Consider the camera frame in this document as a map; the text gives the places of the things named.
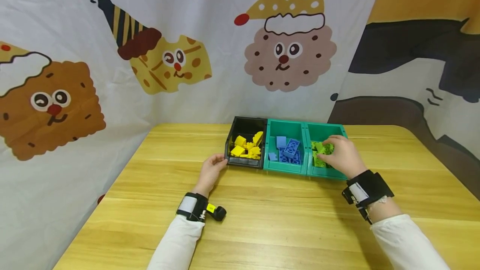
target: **cartoon eye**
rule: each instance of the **cartoon eye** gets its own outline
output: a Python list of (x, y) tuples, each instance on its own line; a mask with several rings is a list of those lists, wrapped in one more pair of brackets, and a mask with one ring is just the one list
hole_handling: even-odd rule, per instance
[(67, 107), (70, 104), (70, 94), (66, 90), (56, 90), (52, 96), (53, 103), (61, 107)]
[(183, 67), (186, 62), (185, 52), (182, 49), (177, 49), (176, 58), (179, 64)]
[(169, 67), (173, 66), (173, 63), (175, 62), (175, 57), (173, 56), (173, 53), (171, 51), (165, 51), (163, 53), (163, 62)]
[(283, 43), (278, 42), (277, 45), (275, 45), (275, 51), (274, 51), (275, 57), (280, 58), (284, 52), (285, 52), (285, 46), (283, 45)]
[(297, 58), (298, 56), (301, 55), (302, 51), (303, 51), (303, 47), (301, 46), (301, 44), (298, 42), (293, 42), (288, 47), (287, 55), (289, 58)]
[(30, 97), (30, 103), (37, 111), (46, 112), (48, 107), (52, 105), (53, 100), (45, 92), (36, 92)]

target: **white curtain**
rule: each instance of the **white curtain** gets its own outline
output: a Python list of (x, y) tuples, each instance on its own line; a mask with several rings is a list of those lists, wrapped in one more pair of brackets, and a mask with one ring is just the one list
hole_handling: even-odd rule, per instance
[(160, 122), (328, 121), (374, 1), (0, 0), (0, 269), (51, 269)]

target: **fabric backdrop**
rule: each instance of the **fabric backdrop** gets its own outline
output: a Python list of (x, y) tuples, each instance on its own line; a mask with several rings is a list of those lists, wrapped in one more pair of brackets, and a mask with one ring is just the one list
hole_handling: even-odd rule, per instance
[(477, 192), (479, 3), (0, 0), (0, 269), (51, 269), (161, 122), (401, 125)]

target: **hand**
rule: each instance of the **hand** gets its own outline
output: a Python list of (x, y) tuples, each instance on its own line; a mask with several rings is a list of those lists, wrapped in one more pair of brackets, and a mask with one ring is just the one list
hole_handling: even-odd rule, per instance
[(332, 165), (335, 169), (352, 179), (362, 172), (367, 171), (360, 154), (352, 141), (343, 135), (331, 135), (323, 144), (333, 144), (335, 149), (332, 154), (318, 154), (319, 159)]
[(208, 198), (212, 191), (215, 182), (220, 175), (220, 171), (225, 169), (228, 160), (225, 159), (224, 154), (214, 154), (205, 160), (200, 170), (200, 177), (197, 185), (193, 188), (192, 193), (198, 193)]

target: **teal storage bin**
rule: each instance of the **teal storage bin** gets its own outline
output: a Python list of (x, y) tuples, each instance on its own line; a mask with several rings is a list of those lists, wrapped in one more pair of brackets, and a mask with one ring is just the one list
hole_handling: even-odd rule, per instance
[(334, 168), (316, 167), (313, 165), (312, 141), (322, 142), (331, 135), (343, 135), (347, 138), (345, 128), (341, 124), (326, 124), (316, 122), (303, 122), (307, 151), (307, 174), (323, 178), (334, 178), (347, 180), (347, 177)]
[[(292, 138), (300, 141), (300, 146), (297, 149), (300, 151), (300, 165), (284, 162), (282, 163), (278, 161), (273, 162), (268, 159), (268, 154), (272, 152), (275, 153), (277, 157), (279, 156), (277, 149), (277, 137), (279, 136), (287, 137), (287, 144)], [(307, 145), (309, 143), (310, 142), (307, 142), (305, 139), (305, 126), (303, 125), (303, 122), (268, 119), (263, 169), (307, 175), (307, 163), (309, 160)]]

